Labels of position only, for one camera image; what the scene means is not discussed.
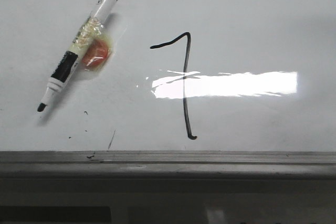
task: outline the dry erase marker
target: dry erase marker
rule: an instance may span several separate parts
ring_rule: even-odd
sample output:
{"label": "dry erase marker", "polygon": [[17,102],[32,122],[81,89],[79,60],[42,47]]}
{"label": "dry erase marker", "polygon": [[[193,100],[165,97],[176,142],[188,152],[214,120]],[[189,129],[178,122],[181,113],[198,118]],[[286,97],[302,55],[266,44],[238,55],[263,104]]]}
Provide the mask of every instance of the dry erase marker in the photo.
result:
{"label": "dry erase marker", "polygon": [[116,2],[117,0],[99,0],[97,2],[89,18],[79,29],[75,39],[64,54],[55,72],[49,78],[47,90],[37,109],[38,112],[43,111],[53,100],[54,95],[57,92],[62,91],[95,37],[100,35],[102,25],[106,21]]}

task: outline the black marker tip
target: black marker tip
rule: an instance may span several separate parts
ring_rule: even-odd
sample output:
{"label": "black marker tip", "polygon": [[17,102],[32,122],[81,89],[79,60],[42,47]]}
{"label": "black marker tip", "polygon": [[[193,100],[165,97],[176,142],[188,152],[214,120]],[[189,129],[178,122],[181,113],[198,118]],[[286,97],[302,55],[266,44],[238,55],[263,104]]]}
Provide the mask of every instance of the black marker tip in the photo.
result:
{"label": "black marker tip", "polygon": [[38,111],[38,112],[41,112],[41,111],[44,110],[45,107],[46,107],[46,105],[45,105],[44,103],[40,103],[40,105],[39,105],[38,108],[37,108],[37,111]]}

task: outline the metal ledge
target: metal ledge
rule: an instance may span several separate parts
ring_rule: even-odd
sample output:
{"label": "metal ledge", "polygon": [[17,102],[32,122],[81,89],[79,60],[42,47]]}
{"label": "metal ledge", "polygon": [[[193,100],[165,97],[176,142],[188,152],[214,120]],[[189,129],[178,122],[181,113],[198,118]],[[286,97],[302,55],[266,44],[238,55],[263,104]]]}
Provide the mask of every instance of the metal ledge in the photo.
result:
{"label": "metal ledge", "polygon": [[336,179],[336,153],[0,152],[0,177]]}

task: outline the black ink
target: black ink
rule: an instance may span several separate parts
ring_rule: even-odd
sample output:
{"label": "black ink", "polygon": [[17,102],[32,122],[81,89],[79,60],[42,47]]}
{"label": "black ink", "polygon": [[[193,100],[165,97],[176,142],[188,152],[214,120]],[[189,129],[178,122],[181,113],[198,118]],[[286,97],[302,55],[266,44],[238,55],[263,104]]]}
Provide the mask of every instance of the black ink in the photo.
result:
{"label": "black ink", "polygon": [[91,156],[86,156],[88,159],[92,159],[95,156],[96,152],[94,152]]}
{"label": "black ink", "polygon": [[177,42],[178,40],[180,40],[184,36],[187,36],[187,47],[186,47],[186,51],[185,51],[185,59],[184,59],[184,66],[183,66],[183,72],[184,72],[184,76],[183,76],[183,112],[184,112],[184,121],[185,121],[185,126],[187,128],[188,137],[192,140],[195,140],[197,138],[197,136],[193,136],[193,134],[191,132],[191,126],[190,126],[189,114],[188,114],[187,97],[185,97],[185,80],[187,79],[187,76],[185,75],[185,73],[187,72],[188,61],[189,61],[191,35],[190,35],[189,32],[185,32],[185,33],[181,34],[180,36],[178,36],[177,38],[173,39],[172,41],[162,43],[162,44],[159,44],[159,45],[155,45],[155,46],[151,46],[150,48],[155,49],[155,48],[160,48],[160,47],[164,47],[164,46],[169,46],[171,44],[174,44],[175,42]]}
{"label": "black ink", "polygon": [[111,147],[111,144],[112,144],[112,141],[113,141],[113,139],[114,139],[114,135],[116,134],[116,130],[114,130],[114,133],[113,133],[113,136],[112,136],[112,139],[111,139],[111,142],[110,142],[110,144],[109,144],[109,147],[108,147],[108,150],[110,149],[110,147]]}

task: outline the whiteboard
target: whiteboard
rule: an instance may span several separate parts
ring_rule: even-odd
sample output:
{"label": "whiteboard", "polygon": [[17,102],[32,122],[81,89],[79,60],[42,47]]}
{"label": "whiteboard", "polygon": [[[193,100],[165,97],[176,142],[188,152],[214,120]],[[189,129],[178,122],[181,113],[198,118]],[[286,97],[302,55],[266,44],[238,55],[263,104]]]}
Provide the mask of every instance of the whiteboard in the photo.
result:
{"label": "whiteboard", "polygon": [[[0,0],[1,151],[336,151],[334,0],[118,0],[112,58],[37,112],[96,1]],[[186,37],[150,49],[185,32],[186,73]]]}

